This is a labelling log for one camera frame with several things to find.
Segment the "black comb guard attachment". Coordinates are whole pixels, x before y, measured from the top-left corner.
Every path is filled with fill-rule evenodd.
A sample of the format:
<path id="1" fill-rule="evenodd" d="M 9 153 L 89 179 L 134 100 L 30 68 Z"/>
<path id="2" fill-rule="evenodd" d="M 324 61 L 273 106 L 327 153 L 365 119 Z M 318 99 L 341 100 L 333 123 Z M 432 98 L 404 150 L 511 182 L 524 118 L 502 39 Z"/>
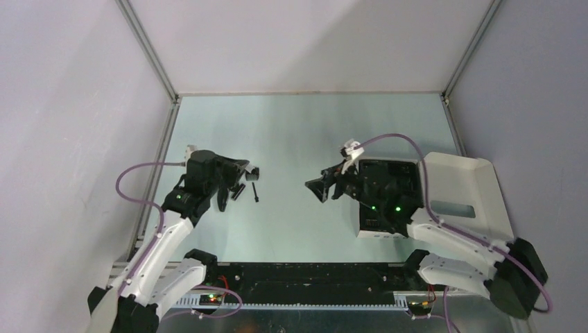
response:
<path id="1" fill-rule="evenodd" d="M 260 176 L 259 167 L 253 167 L 252 169 L 245 170 L 245 180 L 248 182 L 258 181 Z"/>

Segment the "black white trimmer attachment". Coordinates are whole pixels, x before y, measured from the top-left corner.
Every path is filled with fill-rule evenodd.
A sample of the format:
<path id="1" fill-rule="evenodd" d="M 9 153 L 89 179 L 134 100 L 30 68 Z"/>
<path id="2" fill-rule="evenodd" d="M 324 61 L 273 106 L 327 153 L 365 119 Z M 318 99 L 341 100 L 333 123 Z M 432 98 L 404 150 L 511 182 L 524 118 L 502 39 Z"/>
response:
<path id="1" fill-rule="evenodd" d="M 232 189 L 231 199 L 237 200 L 239 198 L 239 196 L 243 193 L 243 190 L 245 189 L 245 187 L 246 187 L 245 183 L 240 183 L 237 186 L 235 186 Z"/>

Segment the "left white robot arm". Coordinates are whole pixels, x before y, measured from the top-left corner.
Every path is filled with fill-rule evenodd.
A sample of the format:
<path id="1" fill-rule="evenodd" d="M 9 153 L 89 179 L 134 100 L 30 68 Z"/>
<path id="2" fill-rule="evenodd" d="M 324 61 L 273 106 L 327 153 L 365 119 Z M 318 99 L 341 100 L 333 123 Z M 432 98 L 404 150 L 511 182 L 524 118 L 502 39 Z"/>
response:
<path id="1" fill-rule="evenodd" d="M 237 301 L 232 313 L 241 310 L 243 299 L 227 287 L 218 287 L 217 258 L 193 249 L 166 276 L 162 275 L 172 254 L 191 234 L 216 197 L 219 210 L 225 209 L 229 192 L 241 178 L 254 170 L 248 160 L 237 160 L 187 146 L 185 171 L 158 205 L 149 202 L 159 214 L 150 238 L 127 263 L 120 275 L 106 287 L 96 287 L 88 296 L 91 314 L 88 332 L 156 332 L 168 310 L 186 293 L 213 291 L 230 294 Z"/>

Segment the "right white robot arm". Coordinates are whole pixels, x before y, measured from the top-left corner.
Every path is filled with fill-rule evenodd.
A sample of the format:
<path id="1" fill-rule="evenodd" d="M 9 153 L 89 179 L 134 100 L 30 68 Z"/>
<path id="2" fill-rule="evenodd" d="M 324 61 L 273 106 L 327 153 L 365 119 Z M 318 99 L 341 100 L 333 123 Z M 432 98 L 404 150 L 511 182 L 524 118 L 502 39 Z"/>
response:
<path id="1" fill-rule="evenodd" d="M 348 170 L 343 166 L 323 169 L 305 187 L 322 203 L 343 195 L 357 201 L 359 219 L 371 220 L 381 237 L 411 238 L 458 255 L 449 259 L 414 250 L 403 272 L 407 287 L 420 290 L 427 284 L 443 284 L 466 290 L 518 319 L 527 319 L 535 310 L 548 275 L 531 243 L 522 238 L 491 239 L 432 218 L 416 162 L 362 159 Z"/>

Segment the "black silver hair clipper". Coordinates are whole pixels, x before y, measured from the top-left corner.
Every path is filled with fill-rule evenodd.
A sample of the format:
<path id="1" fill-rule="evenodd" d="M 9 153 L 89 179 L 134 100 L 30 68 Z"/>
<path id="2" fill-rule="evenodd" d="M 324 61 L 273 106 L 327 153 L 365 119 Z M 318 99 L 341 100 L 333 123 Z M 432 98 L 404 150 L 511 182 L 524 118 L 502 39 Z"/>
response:
<path id="1" fill-rule="evenodd" d="M 224 212 L 226 210 L 229 198 L 230 190 L 224 185 L 220 186 L 216 195 L 217 206 L 220 212 Z"/>

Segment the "small black cleaning brush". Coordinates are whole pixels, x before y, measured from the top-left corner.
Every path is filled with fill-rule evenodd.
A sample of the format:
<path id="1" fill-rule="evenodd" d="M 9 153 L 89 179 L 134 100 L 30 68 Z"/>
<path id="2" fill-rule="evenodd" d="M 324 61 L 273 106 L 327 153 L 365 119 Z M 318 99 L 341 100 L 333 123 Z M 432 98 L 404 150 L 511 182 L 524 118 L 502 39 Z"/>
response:
<path id="1" fill-rule="evenodd" d="M 252 190 L 253 190 L 253 193 L 254 193 L 254 201 L 255 201 L 255 203 L 258 203 L 259 202 L 259 195 L 258 195 L 258 192 L 257 192 L 257 187 L 256 187 L 256 185 L 255 185 L 254 182 L 252 182 L 251 185 L 252 185 Z"/>

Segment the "white box with black tray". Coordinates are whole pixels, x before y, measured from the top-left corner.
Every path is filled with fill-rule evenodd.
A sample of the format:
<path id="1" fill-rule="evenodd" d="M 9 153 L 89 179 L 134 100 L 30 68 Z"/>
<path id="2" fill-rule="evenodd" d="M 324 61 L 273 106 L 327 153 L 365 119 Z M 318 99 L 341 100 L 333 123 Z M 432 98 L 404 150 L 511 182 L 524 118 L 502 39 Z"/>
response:
<path id="1" fill-rule="evenodd" d="M 406 238 L 412 215 L 424 207 L 419 163 L 362 159 L 358 167 L 365 192 L 359 203 L 359 230 Z"/>

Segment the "white box lid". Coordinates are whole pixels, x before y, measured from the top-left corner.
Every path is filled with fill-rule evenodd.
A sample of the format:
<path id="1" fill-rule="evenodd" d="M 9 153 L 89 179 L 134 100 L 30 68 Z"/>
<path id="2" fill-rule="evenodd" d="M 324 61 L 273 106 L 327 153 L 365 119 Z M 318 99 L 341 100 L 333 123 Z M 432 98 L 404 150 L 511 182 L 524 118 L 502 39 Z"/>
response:
<path id="1" fill-rule="evenodd" d="M 428 180 L 431 209 L 441 219 L 491 239 L 514 238 L 491 162 L 432 152 L 419 167 Z"/>

